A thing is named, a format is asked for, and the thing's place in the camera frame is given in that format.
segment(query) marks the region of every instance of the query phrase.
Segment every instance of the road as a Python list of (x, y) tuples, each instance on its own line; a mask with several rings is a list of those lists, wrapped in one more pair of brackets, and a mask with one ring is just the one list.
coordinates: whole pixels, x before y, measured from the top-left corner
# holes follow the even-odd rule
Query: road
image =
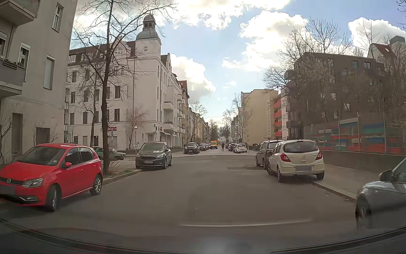
[(82, 194), (59, 211), (11, 207), (0, 217), (49, 234), (157, 250), (207, 250), (248, 241), (290, 248), (357, 236), (354, 203), (312, 185), (279, 183), (251, 155), (173, 153), (166, 170), (144, 171)]

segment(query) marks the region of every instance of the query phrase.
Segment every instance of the white hatchback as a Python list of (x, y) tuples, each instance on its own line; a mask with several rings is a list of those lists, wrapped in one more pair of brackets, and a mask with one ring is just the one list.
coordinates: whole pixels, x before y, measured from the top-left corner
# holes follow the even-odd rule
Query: white hatchback
[(282, 176), (316, 175), (324, 178), (325, 164), (316, 143), (312, 140), (290, 140), (279, 142), (269, 158), (268, 173)]
[(246, 153), (247, 152), (247, 147), (245, 147), (245, 144), (237, 144), (234, 147), (234, 152), (235, 153)]

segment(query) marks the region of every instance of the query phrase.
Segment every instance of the chain-link fence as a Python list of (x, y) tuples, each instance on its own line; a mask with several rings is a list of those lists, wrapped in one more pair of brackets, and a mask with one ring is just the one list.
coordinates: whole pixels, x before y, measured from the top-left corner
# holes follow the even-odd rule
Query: chain-link fence
[(322, 150), (406, 155), (406, 107), (304, 127)]

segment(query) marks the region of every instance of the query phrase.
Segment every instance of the blurred license plate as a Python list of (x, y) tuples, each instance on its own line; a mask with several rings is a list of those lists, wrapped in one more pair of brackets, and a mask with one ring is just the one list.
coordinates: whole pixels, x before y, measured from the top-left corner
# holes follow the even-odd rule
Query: blurred license plate
[(0, 193), (4, 195), (15, 195), (15, 186), (0, 186)]
[(313, 166), (296, 166), (296, 171), (311, 171)]

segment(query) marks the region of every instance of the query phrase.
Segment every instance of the red car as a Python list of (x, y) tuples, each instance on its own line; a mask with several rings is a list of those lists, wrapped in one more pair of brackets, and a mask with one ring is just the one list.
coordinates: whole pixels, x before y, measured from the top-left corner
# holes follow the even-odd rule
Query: red car
[(87, 190), (98, 195), (102, 176), (101, 161), (92, 148), (41, 144), (0, 171), (0, 200), (55, 211), (61, 199)]

